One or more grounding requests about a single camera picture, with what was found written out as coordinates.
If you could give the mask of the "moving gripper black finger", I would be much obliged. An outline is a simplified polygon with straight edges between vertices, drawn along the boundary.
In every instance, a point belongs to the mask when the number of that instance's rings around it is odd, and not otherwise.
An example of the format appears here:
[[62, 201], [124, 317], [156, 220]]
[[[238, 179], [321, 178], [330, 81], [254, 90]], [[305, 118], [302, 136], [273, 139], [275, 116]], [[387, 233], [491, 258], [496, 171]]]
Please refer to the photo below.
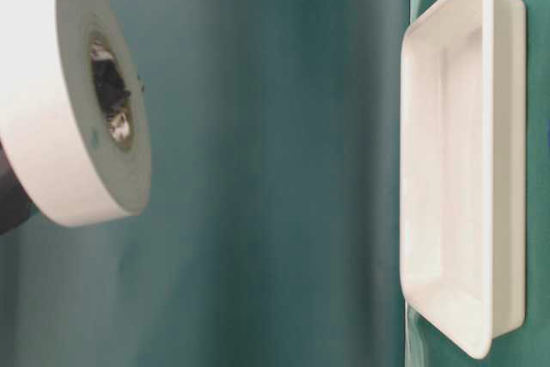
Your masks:
[[112, 59], [93, 59], [92, 74], [95, 92], [103, 112], [118, 110], [130, 97], [131, 91], [126, 87]]
[[3, 235], [31, 216], [33, 204], [16, 177], [3, 148], [1, 148], [0, 190], [0, 230]]

